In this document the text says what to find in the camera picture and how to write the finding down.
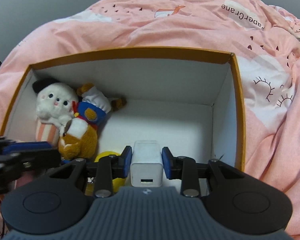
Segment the orange cardboard box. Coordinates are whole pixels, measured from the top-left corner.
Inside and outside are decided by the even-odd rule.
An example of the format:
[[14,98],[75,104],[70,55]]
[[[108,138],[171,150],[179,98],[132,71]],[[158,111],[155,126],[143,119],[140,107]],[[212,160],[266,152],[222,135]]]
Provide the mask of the orange cardboard box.
[[91,82],[108,98],[127,99],[100,125],[96,153],[154,140],[174,155],[200,163],[217,158],[244,168],[244,100],[234,53],[136,47],[1,67],[0,135],[35,140],[39,124],[32,84],[46,77],[74,88]]

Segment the yellow round object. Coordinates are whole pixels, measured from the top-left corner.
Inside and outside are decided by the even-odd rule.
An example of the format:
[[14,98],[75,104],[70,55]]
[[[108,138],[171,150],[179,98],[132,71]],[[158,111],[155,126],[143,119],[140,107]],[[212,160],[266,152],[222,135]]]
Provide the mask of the yellow round object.
[[[98,163],[101,158],[109,156],[109,155],[118,156],[120,154],[117,152],[113,152],[113,151],[104,151],[97,155],[97,157],[94,159],[94,162]],[[110,172],[111,172],[111,178],[112,178],[113,194],[115,194],[119,191],[120,187],[125,185],[126,179],[125,178],[114,178],[114,172],[112,171],[112,169],[110,169]],[[85,188],[86,196],[93,195],[94,186],[95,186],[95,177],[88,177],[87,186]]]

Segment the pink printed duvet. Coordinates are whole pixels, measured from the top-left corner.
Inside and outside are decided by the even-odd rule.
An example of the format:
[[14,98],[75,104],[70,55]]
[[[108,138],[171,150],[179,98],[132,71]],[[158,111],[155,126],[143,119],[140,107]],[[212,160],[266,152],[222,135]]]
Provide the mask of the pink printed duvet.
[[101,0],[27,35],[0,67],[0,134],[29,65],[95,50],[175,46],[237,57],[248,174],[293,204],[300,239],[300,19],[261,0]]

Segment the brown white dog plush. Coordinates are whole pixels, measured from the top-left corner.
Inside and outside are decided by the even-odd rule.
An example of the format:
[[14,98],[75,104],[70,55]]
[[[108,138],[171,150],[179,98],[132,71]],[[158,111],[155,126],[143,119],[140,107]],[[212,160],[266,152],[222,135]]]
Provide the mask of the brown white dog plush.
[[74,118],[61,128],[58,150],[65,160],[90,159],[96,152],[97,141],[96,126]]

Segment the white bunny plush striped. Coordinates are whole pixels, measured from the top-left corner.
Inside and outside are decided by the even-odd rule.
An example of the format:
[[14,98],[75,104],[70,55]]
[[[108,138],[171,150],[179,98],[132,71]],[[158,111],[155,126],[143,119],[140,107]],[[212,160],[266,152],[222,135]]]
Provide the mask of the white bunny plush striped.
[[73,88],[56,79],[38,80],[32,85],[36,100],[36,140],[57,146],[59,130],[74,117],[72,103],[78,102]]

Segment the white usb charger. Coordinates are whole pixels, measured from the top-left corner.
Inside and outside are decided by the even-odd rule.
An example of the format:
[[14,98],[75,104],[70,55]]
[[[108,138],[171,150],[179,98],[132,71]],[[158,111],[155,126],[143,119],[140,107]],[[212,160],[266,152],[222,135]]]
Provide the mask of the white usb charger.
[[163,162],[157,141],[139,140],[134,143],[130,163],[130,180],[133,187],[161,187]]

